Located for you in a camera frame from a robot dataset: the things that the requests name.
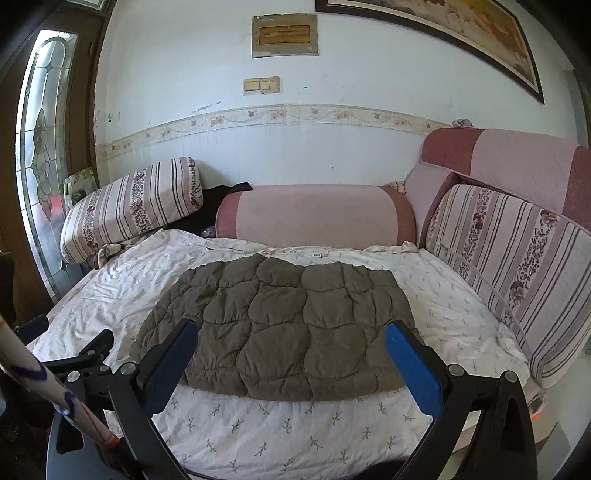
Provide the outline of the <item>olive green quilted hooded jacket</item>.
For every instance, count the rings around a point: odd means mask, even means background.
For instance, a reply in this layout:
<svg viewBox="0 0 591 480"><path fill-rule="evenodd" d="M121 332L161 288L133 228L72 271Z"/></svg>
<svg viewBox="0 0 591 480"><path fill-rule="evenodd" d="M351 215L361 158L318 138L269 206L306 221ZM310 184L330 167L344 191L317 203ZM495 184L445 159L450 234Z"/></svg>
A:
<svg viewBox="0 0 591 480"><path fill-rule="evenodd" d="M267 401L339 401L405 382L386 329L415 321L394 274L341 262L300 266L260 254L188 269L141 325L142 359L182 320L197 324L184 382Z"/></svg>

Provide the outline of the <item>white floral bed sheet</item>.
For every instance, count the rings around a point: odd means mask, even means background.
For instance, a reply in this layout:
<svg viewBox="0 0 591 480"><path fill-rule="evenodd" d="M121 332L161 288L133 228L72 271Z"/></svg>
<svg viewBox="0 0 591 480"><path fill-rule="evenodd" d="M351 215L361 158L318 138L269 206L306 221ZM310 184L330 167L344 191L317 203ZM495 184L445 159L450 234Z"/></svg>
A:
<svg viewBox="0 0 591 480"><path fill-rule="evenodd" d="M184 231L151 235L89 273L50 311L35 343L40 360L73 356L109 329L117 367L161 294L187 269L259 253L298 265L339 261L389 270L410 301L424 341L448 364L471 374L521 381L529 363L512 332L476 293L429 252L412 245L365 250L274 249ZM342 479L374 464L409 456L430 424L404 389L341 402L267 402L181 385L153 419L189 471L220 479Z"/></svg>

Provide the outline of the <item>striped floral pillow left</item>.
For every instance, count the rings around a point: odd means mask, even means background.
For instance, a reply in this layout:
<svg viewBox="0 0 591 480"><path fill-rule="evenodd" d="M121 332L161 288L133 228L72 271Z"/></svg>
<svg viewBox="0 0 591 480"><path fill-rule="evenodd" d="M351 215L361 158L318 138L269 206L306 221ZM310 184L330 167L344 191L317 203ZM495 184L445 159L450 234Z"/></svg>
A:
<svg viewBox="0 0 591 480"><path fill-rule="evenodd" d="M176 222L204 204L200 175L190 157L149 165L92 192L66 216L60 251L80 264L108 244L119 244Z"/></svg>

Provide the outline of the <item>large striped floral cushion right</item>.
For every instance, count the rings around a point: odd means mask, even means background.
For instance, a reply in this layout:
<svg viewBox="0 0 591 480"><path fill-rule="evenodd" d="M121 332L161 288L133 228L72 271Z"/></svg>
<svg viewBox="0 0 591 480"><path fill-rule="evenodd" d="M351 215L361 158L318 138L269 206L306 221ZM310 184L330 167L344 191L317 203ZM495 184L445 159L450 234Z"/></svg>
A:
<svg viewBox="0 0 591 480"><path fill-rule="evenodd" d="M488 188L441 199L426 249L447 263L515 335L543 388L590 337L590 236L570 220Z"/></svg>

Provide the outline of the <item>black garment behind pillow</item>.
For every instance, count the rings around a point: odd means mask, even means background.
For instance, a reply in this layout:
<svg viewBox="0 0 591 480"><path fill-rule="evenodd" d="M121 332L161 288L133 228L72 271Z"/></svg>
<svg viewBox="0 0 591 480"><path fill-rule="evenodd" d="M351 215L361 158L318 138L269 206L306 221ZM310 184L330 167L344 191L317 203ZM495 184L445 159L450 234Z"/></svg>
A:
<svg viewBox="0 0 591 480"><path fill-rule="evenodd" d="M202 191L204 204L196 212L166 225L165 229L176 229L199 237L214 238L216 215L224 198L236 192L249 190L252 190L252 186L247 182L233 186L219 185L204 189Z"/></svg>

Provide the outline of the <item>pink corner cushion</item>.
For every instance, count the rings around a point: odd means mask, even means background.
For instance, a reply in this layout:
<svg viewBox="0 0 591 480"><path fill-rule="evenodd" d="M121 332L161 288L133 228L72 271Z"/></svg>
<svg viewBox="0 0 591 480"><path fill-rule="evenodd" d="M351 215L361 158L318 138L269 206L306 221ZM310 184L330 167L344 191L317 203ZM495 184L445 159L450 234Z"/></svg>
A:
<svg viewBox="0 0 591 480"><path fill-rule="evenodd" d="M425 245L427 230L439 202L459 182L455 172L425 163L419 163L406 179L406 197L413 207L419 247Z"/></svg>

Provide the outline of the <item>pink red sofa backrest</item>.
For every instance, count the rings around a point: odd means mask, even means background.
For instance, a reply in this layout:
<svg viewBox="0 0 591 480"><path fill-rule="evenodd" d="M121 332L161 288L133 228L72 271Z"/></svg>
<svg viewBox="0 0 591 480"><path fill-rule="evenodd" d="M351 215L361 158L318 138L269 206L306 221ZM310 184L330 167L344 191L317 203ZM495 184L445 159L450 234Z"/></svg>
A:
<svg viewBox="0 0 591 480"><path fill-rule="evenodd" d="M494 187L590 228L590 150L550 135L438 129L422 161Z"/></svg>

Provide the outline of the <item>stained glass door panel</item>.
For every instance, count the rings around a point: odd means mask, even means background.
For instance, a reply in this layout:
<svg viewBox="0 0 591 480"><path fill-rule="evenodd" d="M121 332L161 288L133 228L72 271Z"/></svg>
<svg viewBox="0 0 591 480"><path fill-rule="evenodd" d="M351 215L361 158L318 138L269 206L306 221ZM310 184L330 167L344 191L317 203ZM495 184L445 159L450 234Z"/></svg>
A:
<svg viewBox="0 0 591 480"><path fill-rule="evenodd" d="M66 100L77 36L42 30L35 39L20 90L15 164L19 208L42 284L54 302L82 278L60 251L68 176Z"/></svg>

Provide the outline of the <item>large framed painting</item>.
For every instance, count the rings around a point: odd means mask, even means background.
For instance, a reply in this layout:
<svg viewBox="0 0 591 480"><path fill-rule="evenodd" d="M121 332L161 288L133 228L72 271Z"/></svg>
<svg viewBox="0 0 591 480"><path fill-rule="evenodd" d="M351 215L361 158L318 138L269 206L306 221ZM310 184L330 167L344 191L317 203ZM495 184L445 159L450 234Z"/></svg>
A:
<svg viewBox="0 0 591 480"><path fill-rule="evenodd" d="M323 13L399 24L472 53L544 101L538 68L517 17L497 1L375 0L315 3Z"/></svg>

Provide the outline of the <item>beige wall switch plate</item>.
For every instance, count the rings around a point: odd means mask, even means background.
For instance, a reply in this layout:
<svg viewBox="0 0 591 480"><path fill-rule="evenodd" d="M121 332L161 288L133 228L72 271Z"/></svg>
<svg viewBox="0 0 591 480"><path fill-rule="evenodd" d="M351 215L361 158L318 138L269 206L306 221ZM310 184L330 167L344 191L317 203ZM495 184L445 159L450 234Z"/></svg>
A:
<svg viewBox="0 0 591 480"><path fill-rule="evenodd" d="M276 93L280 93L280 77L278 76L247 78L243 80L243 95L266 95Z"/></svg>

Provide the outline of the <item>small framed wall plaque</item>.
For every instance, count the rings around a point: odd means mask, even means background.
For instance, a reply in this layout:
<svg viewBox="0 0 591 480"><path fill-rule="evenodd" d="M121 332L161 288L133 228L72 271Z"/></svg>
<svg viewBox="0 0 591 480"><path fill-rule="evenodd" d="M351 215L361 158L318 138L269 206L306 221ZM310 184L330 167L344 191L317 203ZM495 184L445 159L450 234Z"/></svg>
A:
<svg viewBox="0 0 591 480"><path fill-rule="evenodd" d="M318 17L283 13L252 18L252 59L318 56Z"/></svg>

